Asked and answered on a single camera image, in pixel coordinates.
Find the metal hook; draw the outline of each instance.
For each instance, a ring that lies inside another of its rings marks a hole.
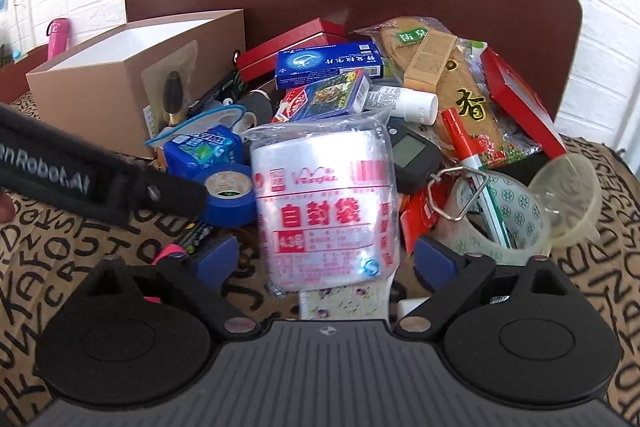
[[[473,174],[477,174],[478,176],[483,178],[483,181],[482,181],[482,184],[478,187],[478,189],[473,193],[473,195],[471,195],[471,199],[466,203],[466,205],[462,208],[462,210],[460,210],[460,213],[456,217],[452,217],[451,215],[447,214],[444,210],[442,210],[439,206],[437,206],[436,203],[434,203],[433,196],[431,195],[431,187],[433,186],[434,183],[441,181],[442,179],[441,176],[443,174],[449,174],[452,172],[462,172],[462,171],[467,171],[467,172],[472,172]],[[427,199],[429,201],[429,206],[434,212],[436,212],[437,214],[440,214],[445,219],[449,219],[450,221],[460,221],[460,219],[466,216],[466,213],[471,208],[471,205],[476,201],[480,193],[487,186],[487,184],[489,183],[489,179],[490,179],[489,175],[486,172],[479,171],[478,169],[466,167],[463,165],[442,169],[436,172],[435,174],[432,174],[431,180],[427,184]]]

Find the black gripper pad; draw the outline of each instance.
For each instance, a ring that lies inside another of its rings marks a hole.
[[[430,344],[392,337],[383,321],[276,321],[254,341],[222,347],[182,395],[128,411],[54,402],[32,427],[614,427],[594,400],[519,410],[477,396]]]

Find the red marker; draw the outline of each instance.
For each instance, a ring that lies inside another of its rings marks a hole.
[[[478,156],[478,153],[476,152],[478,147],[466,132],[465,127],[455,110],[445,109],[442,111],[441,115],[444,127],[447,128],[453,148],[456,150],[456,155],[460,160],[460,165],[480,171],[484,170],[482,162],[480,161],[480,156]],[[482,178],[477,174],[470,173],[468,178],[469,183],[474,190],[478,190],[482,185]],[[484,219],[486,233],[489,237],[503,247],[512,248],[507,228],[502,220],[502,215],[500,214],[498,205],[495,203],[494,197],[489,191],[489,187],[485,187],[482,192],[480,192],[480,195],[478,196],[478,203],[482,210],[482,219]]]

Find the pink object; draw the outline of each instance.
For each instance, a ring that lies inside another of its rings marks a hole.
[[[49,37],[47,60],[66,52],[66,44],[69,40],[69,19],[53,19],[47,27],[47,37]]]
[[[158,261],[164,259],[164,257],[182,257],[183,255],[187,255],[186,250],[183,247],[179,247],[175,243],[172,243],[167,247],[164,247],[164,249],[154,257],[151,264],[152,266],[158,264]]]

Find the blue tape roll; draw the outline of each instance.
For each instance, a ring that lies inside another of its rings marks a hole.
[[[216,227],[242,227],[255,220],[254,183],[251,168],[240,164],[216,164],[203,169],[193,181],[209,191],[202,220]]]

